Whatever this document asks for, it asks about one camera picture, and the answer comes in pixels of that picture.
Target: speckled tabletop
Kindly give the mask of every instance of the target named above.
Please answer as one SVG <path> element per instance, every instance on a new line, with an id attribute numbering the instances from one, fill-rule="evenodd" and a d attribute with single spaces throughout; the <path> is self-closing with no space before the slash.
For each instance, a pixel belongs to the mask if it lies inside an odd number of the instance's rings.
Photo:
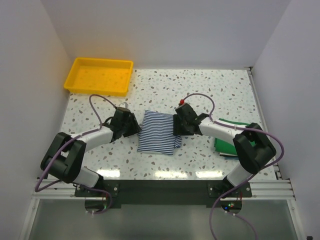
<path id="1" fill-rule="evenodd" d="M 141 123 L 145 110 L 175 114 L 180 99 L 191 93 L 203 93 L 213 98 L 216 106 L 213 118 L 261 124 L 245 70 L 136 69 L 127 96 L 108 99 L 116 105 L 127 102 Z M 73 134 L 99 125 L 88 99 L 86 94 L 70 94 L 62 131 Z M 114 109 L 107 102 L 98 97 L 93 102 L 102 120 L 113 116 Z M 202 96 L 192 96 L 187 102 L 198 114 L 208 113 L 212 107 Z M 172 156 L 137 152 L 138 142 L 138 136 L 133 135 L 96 147 L 84 155 L 82 165 L 105 179 L 220 180 L 238 163 L 215 152 L 213 137 L 182 137 L 182 147 Z M 275 180 L 274 168 L 264 169 L 254 179 Z"/>

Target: black mounting bracket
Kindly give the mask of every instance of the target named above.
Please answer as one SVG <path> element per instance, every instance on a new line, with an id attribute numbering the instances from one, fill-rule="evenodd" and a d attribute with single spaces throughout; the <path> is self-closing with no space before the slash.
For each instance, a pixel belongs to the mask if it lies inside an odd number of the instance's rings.
<path id="1" fill-rule="evenodd" d="M 262 130 L 257 123 L 251 123 L 246 128 Z M 233 144 L 241 166 L 251 174 L 261 171 L 277 153 L 267 135 L 260 132 L 244 130 L 235 135 Z"/>
<path id="2" fill-rule="evenodd" d="M 51 159 L 57 153 L 57 151 L 71 139 L 69 134 L 59 132 L 53 139 L 48 151 L 46 152 L 40 168 L 45 170 Z M 63 152 L 67 152 L 68 156 L 62 156 L 61 154 L 53 162 L 49 169 L 49 174 L 69 184 L 72 183 L 81 170 L 82 161 L 86 151 L 86 143 L 81 140 L 75 140 L 69 144 Z"/>
<path id="3" fill-rule="evenodd" d="M 222 185 L 222 180 L 103 181 L 105 190 L 112 196 L 113 209 L 121 208 L 122 205 L 205 205 L 207 208 L 211 208 L 216 199 L 223 193 Z M 240 192 L 242 192 L 243 198 L 252 197 L 250 183 L 245 184 L 226 197 L 237 198 Z M 75 190 L 74 196 L 89 198 L 104 197 L 104 194 L 80 188 Z"/>

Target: green towel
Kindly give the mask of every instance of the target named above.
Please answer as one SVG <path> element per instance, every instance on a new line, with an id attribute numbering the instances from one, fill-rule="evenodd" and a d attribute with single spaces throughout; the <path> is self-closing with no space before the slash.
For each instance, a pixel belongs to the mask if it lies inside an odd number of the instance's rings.
<path id="1" fill-rule="evenodd" d="M 224 121 L 229 124 L 245 125 L 245 126 L 249 125 L 248 123 L 245 123 L 245 122 L 229 121 L 229 120 L 225 120 L 223 118 L 219 118 L 219 120 Z M 237 151 L 236 151 L 235 146 L 233 146 L 230 143 L 227 143 L 225 141 L 222 141 L 221 139 L 216 138 L 214 140 L 214 147 L 218 153 L 237 155 Z"/>

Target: yellow tray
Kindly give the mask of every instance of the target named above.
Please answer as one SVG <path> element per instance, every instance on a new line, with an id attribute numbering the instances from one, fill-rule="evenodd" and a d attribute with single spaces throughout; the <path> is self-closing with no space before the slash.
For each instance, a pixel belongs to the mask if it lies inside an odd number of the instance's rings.
<path id="1" fill-rule="evenodd" d="M 134 63 L 126 60 L 77 57 L 64 88 L 72 93 L 126 96 Z"/>

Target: blue and white striped shirt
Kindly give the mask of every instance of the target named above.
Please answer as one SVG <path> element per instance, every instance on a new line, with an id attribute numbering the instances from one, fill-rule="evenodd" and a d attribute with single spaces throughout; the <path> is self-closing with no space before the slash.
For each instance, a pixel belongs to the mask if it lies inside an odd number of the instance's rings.
<path id="1" fill-rule="evenodd" d="M 174 136 L 173 115 L 145 110 L 139 133 L 138 152 L 173 155 L 180 148 L 181 136 Z"/>

